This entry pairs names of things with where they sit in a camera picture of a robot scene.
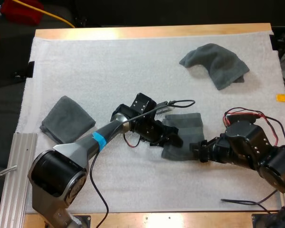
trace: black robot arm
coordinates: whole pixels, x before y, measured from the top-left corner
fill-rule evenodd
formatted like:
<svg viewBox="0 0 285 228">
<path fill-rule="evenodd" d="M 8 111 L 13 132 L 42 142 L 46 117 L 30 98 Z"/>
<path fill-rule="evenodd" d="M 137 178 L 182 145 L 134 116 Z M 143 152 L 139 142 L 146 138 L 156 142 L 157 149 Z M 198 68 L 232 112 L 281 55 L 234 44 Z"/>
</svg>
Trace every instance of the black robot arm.
<svg viewBox="0 0 285 228">
<path fill-rule="evenodd" d="M 263 129 L 252 121 L 234 121 L 220 137 L 192 143 L 190 149 L 201 162 L 231 163 L 256 170 L 285 193 L 285 145 L 272 146 Z"/>
<path fill-rule="evenodd" d="M 71 216 L 66 208 L 83 187 L 88 173 L 88 161 L 99 153 L 117 134 L 138 133 L 150 145 L 169 143 L 182 146 L 178 129 L 154 119 L 155 112 L 177 102 L 157 105 L 151 98 L 138 94 L 131 107 L 121 104 L 112 114 L 111 122 L 74 143 L 61 144 L 41 153 L 33 162 L 28 178 L 32 184 L 32 206 L 54 228 L 83 228 L 84 223 Z"/>
</svg>

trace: red object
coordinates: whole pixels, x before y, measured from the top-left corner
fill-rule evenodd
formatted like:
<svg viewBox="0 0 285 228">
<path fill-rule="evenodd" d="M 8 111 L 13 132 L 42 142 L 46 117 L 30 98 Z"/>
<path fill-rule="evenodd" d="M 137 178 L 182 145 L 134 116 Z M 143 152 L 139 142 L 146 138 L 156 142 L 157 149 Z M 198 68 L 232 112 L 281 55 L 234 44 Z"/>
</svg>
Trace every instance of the red object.
<svg viewBox="0 0 285 228">
<path fill-rule="evenodd" d="M 43 10 L 43 5 L 37 0 L 20 0 L 30 6 Z M 1 12 L 12 22 L 26 25 L 38 25 L 43 13 L 23 6 L 13 0 L 5 0 Z"/>
</svg>

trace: white towel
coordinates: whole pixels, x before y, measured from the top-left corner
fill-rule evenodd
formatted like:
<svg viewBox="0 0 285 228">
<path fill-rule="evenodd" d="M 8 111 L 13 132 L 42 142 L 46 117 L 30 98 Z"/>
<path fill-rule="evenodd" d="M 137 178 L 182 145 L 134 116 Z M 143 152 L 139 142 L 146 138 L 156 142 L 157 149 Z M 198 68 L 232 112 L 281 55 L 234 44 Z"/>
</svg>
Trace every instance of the white towel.
<svg viewBox="0 0 285 228">
<path fill-rule="evenodd" d="M 100 41 L 35 38 L 30 58 L 35 60 L 34 76 L 26 82 L 17 132 L 38 133 L 37 156 L 55 145 L 39 126 L 60 97 L 76 100 L 99 128 L 109 122 L 119 104 L 130 105 L 139 92 L 158 103 L 195 99 L 194 106 L 169 114 L 201 113 L 208 140 L 224 132 L 223 113 L 236 106 L 261 110 L 285 127 L 285 103 L 275 100 L 275 95 L 285 89 L 269 34 Z M 186 69 L 179 64 L 190 50 L 207 43 L 233 51 L 247 64 L 250 71 L 244 83 L 233 83 L 219 91 L 202 66 Z M 257 120 L 257 124 L 274 143 L 265 122 Z M 279 145 L 284 144 L 279 126 L 273 126 L 280 137 Z M 128 139 L 135 144 L 138 136 L 128 133 Z M 161 153 L 162 148 L 150 147 L 146 142 L 131 149 L 121 136 L 101 151 L 93 174 L 111 212 L 255 210 L 259 208 L 220 199 L 258 201 L 273 191 L 256 171 L 214 162 L 167 161 Z M 264 206 L 279 209 L 277 196 Z M 69 210 L 105 212 L 89 179 Z M 31 192 L 27 212 L 34 212 Z"/>
</svg>

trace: gray cloth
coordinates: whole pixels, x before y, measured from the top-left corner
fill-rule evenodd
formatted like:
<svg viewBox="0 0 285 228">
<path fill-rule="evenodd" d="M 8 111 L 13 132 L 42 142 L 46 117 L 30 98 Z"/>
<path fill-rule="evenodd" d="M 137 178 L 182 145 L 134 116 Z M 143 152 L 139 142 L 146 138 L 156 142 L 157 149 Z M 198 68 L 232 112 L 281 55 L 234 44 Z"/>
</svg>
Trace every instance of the gray cloth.
<svg viewBox="0 0 285 228">
<path fill-rule="evenodd" d="M 161 157 L 172 161 L 193 160 L 190 143 L 197 143 L 205 139 L 200 113 L 166 115 L 162 123 L 179 129 L 178 136 L 183 140 L 183 146 L 178 148 L 166 144 Z"/>
<path fill-rule="evenodd" d="M 180 64 L 186 68 L 203 65 L 218 90 L 234 82 L 244 82 L 243 75 L 249 71 L 235 53 L 217 44 L 206 44 L 189 52 Z"/>
<path fill-rule="evenodd" d="M 95 120 L 75 101 L 63 96 L 42 121 L 40 129 L 55 142 L 72 143 L 90 128 Z"/>
</svg>

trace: yellow cable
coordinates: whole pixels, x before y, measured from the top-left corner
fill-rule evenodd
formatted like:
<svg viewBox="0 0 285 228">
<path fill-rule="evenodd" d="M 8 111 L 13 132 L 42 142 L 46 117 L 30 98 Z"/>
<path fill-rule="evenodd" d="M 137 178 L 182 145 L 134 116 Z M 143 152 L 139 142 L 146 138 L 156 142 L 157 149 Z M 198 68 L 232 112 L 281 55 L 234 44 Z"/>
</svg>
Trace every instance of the yellow cable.
<svg viewBox="0 0 285 228">
<path fill-rule="evenodd" d="M 67 20 L 65 20 L 65 19 L 63 19 L 63 18 L 61 18 L 61 17 L 58 17 L 58 16 L 56 16 L 56 15 L 54 15 L 54 14 L 51 14 L 51 13 L 46 12 L 46 11 L 44 11 L 44 10 L 41 10 L 41 9 L 38 9 L 38 8 L 33 7 L 33 6 L 31 6 L 31 5 L 28 5 L 28 4 L 26 4 L 26 3 L 22 2 L 22 1 L 19 1 L 19 0 L 13 0 L 13 1 L 16 2 L 16 3 L 19 3 L 19 4 L 23 5 L 23 6 L 29 7 L 29 8 L 31 8 L 31 9 L 33 9 L 33 10 L 36 10 L 36 11 L 39 11 L 39 12 L 41 12 L 41 13 L 47 14 L 47 15 L 49 15 L 49 16 L 51 16 L 51 17 L 54 17 L 54 18 L 56 18 L 56 19 L 58 19 L 58 20 L 61 20 L 61 21 L 65 22 L 66 24 L 68 24 L 69 26 L 71 26 L 72 28 L 75 28 L 74 25 L 72 25 L 70 22 L 68 22 Z"/>
</svg>

